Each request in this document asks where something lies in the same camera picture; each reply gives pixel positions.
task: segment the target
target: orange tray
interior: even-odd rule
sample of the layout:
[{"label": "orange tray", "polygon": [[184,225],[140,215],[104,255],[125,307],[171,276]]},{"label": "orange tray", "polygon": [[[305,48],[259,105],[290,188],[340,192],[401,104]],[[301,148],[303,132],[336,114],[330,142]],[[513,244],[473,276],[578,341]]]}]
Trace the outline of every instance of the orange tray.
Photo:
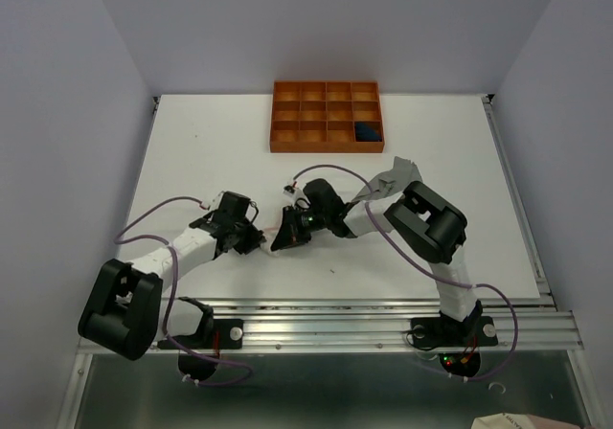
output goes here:
[{"label": "orange tray", "polygon": [[[355,123],[380,142],[357,142]],[[376,81],[276,81],[270,151],[275,153],[380,153],[385,146]]]}]

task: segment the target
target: white wall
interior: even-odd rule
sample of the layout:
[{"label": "white wall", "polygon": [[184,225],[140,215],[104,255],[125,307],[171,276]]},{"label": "white wall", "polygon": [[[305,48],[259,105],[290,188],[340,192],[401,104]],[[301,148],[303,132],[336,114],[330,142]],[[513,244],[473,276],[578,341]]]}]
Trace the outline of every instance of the white wall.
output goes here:
[{"label": "white wall", "polygon": [[0,426],[55,427],[151,100],[101,0],[0,0]]},{"label": "white wall", "polygon": [[493,92],[549,0],[103,0],[156,94],[378,79]]},{"label": "white wall", "polygon": [[613,0],[552,0],[494,99],[547,277],[575,312],[609,409],[611,96]]}]

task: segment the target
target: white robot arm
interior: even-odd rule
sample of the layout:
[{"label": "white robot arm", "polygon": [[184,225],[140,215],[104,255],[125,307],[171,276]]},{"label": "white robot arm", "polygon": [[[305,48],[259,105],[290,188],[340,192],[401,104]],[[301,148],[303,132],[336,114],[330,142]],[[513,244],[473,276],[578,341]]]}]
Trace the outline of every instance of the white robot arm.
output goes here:
[{"label": "white robot arm", "polygon": [[[109,260],[101,268],[79,320],[79,334],[130,360],[140,358],[153,341],[164,337],[162,292],[196,266],[231,249],[248,254],[260,247],[263,234],[246,217],[251,199],[224,192],[214,207],[170,245],[130,261]],[[177,256],[173,265],[169,247]],[[212,311],[191,300],[177,303],[169,318],[172,335],[195,333]]]},{"label": "white robot arm", "polygon": [[435,279],[441,298],[441,317],[436,322],[412,321],[412,330],[421,329],[416,338],[428,348],[461,346],[479,335],[485,321],[490,322],[482,317],[481,303],[465,267],[466,218],[423,183],[414,181],[403,192],[386,198],[350,203],[344,203],[323,179],[308,182],[302,191],[296,190],[293,183],[285,187],[290,195],[306,199],[284,208],[272,251],[305,244],[312,232],[322,229],[348,238],[396,230],[428,262],[432,273],[429,276]]}]

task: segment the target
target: blue object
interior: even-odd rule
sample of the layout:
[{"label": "blue object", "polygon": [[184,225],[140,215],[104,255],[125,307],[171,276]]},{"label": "blue object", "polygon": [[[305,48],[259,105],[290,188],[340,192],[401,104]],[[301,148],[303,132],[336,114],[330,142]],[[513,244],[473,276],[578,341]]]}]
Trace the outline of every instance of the blue object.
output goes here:
[{"label": "blue object", "polygon": [[381,142],[381,136],[366,123],[355,123],[356,142]]}]

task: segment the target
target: white table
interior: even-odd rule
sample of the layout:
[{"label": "white table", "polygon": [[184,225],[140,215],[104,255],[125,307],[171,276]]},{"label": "white table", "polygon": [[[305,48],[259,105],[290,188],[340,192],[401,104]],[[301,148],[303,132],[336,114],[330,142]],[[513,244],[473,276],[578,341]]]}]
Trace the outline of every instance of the white table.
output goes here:
[{"label": "white table", "polygon": [[[479,96],[382,96],[386,147],[381,154],[270,153],[271,105],[269,95],[163,96],[129,219],[170,196],[212,199],[220,191],[234,191],[257,201],[259,228],[273,226],[286,204],[282,188],[298,170],[332,163],[370,179],[389,169],[397,155],[413,160],[423,181],[466,215],[466,264],[472,280],[492,283],[515,300],[538,298]],[[345,200],[362,187],[331,169],[310,172],[304,181],[317,177],[328,179]],[[200,215],[193,203],[174,203],[135,231],[171,239]],[[119,258],[133,259],[154,247],[123,246]],[[277,258],[261,251],[222,256],[183,278],[179,293],[204,299],[438,298],[435,284],[409,267],[381,236],[339,239],[328,232]],[[492,298],[487,291],[480,296]]]}]

